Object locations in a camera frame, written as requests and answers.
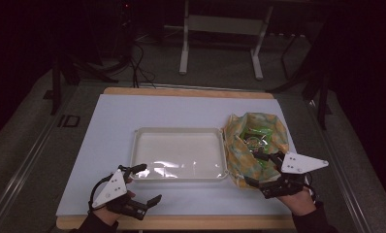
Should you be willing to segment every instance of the white table leg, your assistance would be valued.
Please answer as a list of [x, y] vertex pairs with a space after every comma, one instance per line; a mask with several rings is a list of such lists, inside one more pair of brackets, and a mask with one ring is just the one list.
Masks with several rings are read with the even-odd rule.
[[266, 30], [269, 25], [272, 11], [273, 11], [273, 7], [269, 7], [266, 13], [265, 19], [263, 21], [263, 24], [260, 28], [259, 39], [257, 41], [257, 44], [253, 49], [250, 50], [251, 61], [253, 62], [253, 69], [254, 69], [254, 75], [256, 80], [263, 80], [263, 73], [262, 73], [262, 68], [260, 67], [260, 60], [259, 60], [259, 51], [260, 51], [260, 48], [262, 47], [263, 39], [265, 38], [265, 35], [266, 35]]
[[187, 74], [187, 62], [189, 58], [189, 0], [184, 1], [184, 26], [183, 26], [183, 48], [181, 50], [180, 68], [181, 75]]

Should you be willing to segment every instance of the gray carpet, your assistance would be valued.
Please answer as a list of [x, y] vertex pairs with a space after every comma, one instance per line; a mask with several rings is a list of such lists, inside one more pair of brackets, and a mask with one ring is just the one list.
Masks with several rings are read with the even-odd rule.
[[[157, 87], [171, 84], [261, 91], [286, 82], [279, 56], [288, 40], [282, 37], [269, 37], [263, 44], [260, 58], [265, 79], [261, 82], [254, 79], [249, 51], [243, 49], [246, 44], [229, 49], [224, 45], [209, 45], [193, 40], [188, 74], [181, 76], [178, 74], [181, 53], [179, 34], [172, 34], [168, 42], [162, 45], [147, 43], [146, 39], [148, 38], [140, 42], [144, 49], [141, 68], [147, 71], [145, 75], [148, 79], [154, 74], [153, 83]], [[209, 46], [217, 46], [218, 49], [210, 49]], [[303, 38], [297, 40], [289, 50], [286, 61], [290, 72], [294, 72], [301, 63], [306, 50], [308, 42]], [[136, 60], [141, 57], [140, 52], [135, 48]], [[51, 75], [48, 73], [43, 76], [1, 131], [0, 197], [24, 158], [33, 153], [37, 159], [31, 164], [31, 173], [22, 183], [16, 199], [9, 203], [8, 211], [4, 210], [0, 232], [61, 232], [54, 227], [58, 203], [80, 150], [98, 95], [106, 86], [111, 86], [94, 80], [85, 73], [81, 75], [83, 80], [79, 86], [63, 85], [63, 105], [56, 116], [49, 115], [51, 102], [42, 98], [46, 90], [50, 89]], [[116, 84], [118, 86], [132, 85], [131, 69], [126, 69], [113, 78], [120, 80]], [[152, 87], [142, 74], [138, 75], [138, 79], [141, 85]], [[326, 116], [328, 130], [324, 132], [317, 129], [316, 123], [312, 121], [314, 116], [303, 114], [314, 112], [309, 105], [300, 101], [303, 87], [304, 84], [301, 83], [276, 95], [276, 98], [282, 106], [298, 152], [323, 156], [334, 165], [313, 173], [313, 185], [320, 195], [319, 199], [326, 203], [329, 221], [340, 232], [386, 232], [386, 194], [340, 108], [336, 95], [331, 92], [329, 96], [328, 104], [332, 114]], [[80, 116], [79, 126], [57, 127], [62, 115]], [[322, 138], [327, 140], [326, 144], [321, 143]], [[83, 194], [84, 202], [87, 202], [87, 196], [88, 193]], [[350, 209], [356, 203], [360, 208]], [[351, 216], [354, 212], [359, 220]]]

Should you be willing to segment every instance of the dark background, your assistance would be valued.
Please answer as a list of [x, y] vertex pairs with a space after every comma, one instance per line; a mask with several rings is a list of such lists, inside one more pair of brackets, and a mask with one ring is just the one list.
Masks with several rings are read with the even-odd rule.
[[[97, 62], [104, 52], [97, 42], [98, 35], [106, 32], [92, 20], [98, 14], [115, 17], [116, 12], [109, 7], [103, 10], [101, 2], [111, 4], [107, 1], [83, 2], [0, 0], [0, 129], [35, 81], [51, 68], [51, 50], [44, 32], [64, 35], [56, 38], [60, 45], [84, 60]], [[158, 37], [160, 25], [182, 24], [182, 1], [140, 0], [138, 4], [135, 19]], [[337, 41], [337, 45], [319, 48], [318, 53], [333, 52], [331, 89], [386, 190], [386, 1], [348, 4], [350, 9], [334, 20], [328, 44], [324, 44]], [[279, 21], [288, 16], [286, 11], [274, 11], [273, 18]]]

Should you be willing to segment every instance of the tray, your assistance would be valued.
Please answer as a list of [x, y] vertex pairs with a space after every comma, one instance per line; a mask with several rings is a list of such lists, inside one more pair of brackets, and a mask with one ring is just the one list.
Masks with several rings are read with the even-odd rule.
[[214, 181], [228, 175], [222, 131], [217, 128], [154, 128], [136, 131], [131, 165], [147, 164], [139, 181]]

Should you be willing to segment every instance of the person's right hand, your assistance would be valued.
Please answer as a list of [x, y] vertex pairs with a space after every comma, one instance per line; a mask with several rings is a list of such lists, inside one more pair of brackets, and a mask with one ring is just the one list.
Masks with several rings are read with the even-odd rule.
[[294, 195], [280, 196], [277, 199], [287, 206], [295, 216], [305, 216], [316, 210], [309, 189], [306, 187]]

